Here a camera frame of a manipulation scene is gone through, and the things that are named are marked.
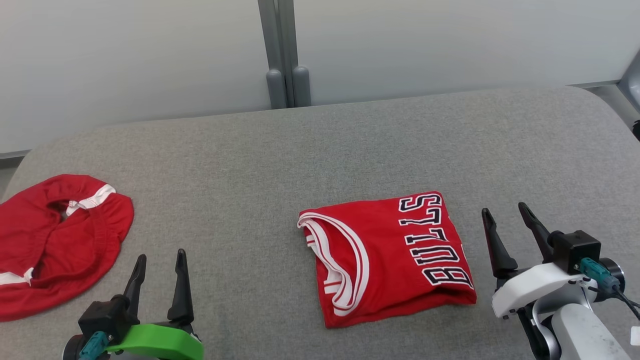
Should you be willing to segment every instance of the white trim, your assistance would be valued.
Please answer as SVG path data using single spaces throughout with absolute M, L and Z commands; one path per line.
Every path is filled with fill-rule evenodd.
M 29 268 L 27 272 L 24 273 L 24 276 L 15 275 L 12 272 L 3 272 L 0 273 L 0 285 L 7 284 L 20 284 L 23 282 L 31 285 L 31 279 L 33 278 L 33 268 Z
M 91 209 L 102 204 L 112 193 L 116 193 L 116 190 L 109 184 L 105 184 L 102 188 L 84 200 L 74 201 L 69 200 L 69 206 L 67 207 L 67 216 L 70 217 L 78 209 Z
M 338 265 L 330 253 L 329 239 L 324 229 L 315 219 L 324 220 L 340 231 L 351 245 L 356 260 L 355 283 L 351 284 L 351 277 Z M 323 262 L 329 272 L 335 270 L 341 277 L 339 290 L 332 298 L 333 313 L 337 316 L 350 314 L 359 305 L 369 282 L 369 257 L 360 237 L 344 222 L 319 213 L 303 213 L 298 220 L 298 228 L 306 227 L 314 237 L 316 244 L 310 246 L 316 256 Z

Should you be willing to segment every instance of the green plastic part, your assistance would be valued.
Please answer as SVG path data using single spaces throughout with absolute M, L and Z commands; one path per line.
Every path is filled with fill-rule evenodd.
M 202 360 L 204 347 L 186 331 L 152 323 L 133 325 L 124 340 L 105 349 L 167 360 Z

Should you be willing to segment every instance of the white partition panel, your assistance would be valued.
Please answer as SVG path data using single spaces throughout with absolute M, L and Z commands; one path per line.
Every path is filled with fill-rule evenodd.
M 0 154 L 120 122 L 268 109 L 268 70 L 255 0 L 5 0 Z
M 295 0 L 313 104 L 617 80 L 638 0 Z

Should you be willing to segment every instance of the clothing tag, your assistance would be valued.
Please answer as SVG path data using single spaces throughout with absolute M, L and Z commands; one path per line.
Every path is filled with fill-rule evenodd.
M 631 345 L 640 345 L 640 326 L 631 326 Z

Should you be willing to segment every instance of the red garment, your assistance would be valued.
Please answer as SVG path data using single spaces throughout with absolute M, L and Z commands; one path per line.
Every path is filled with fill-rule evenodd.
M 0 204 L 0 321 L 45 311 L 94 285 L 115 263 L 132 221 L 131 199 L 86 175 L 52 177 Z
M 316 253 L 327 328 L 476 303 L 460 237 L 438 192 L 305 210 L 298 227 Z

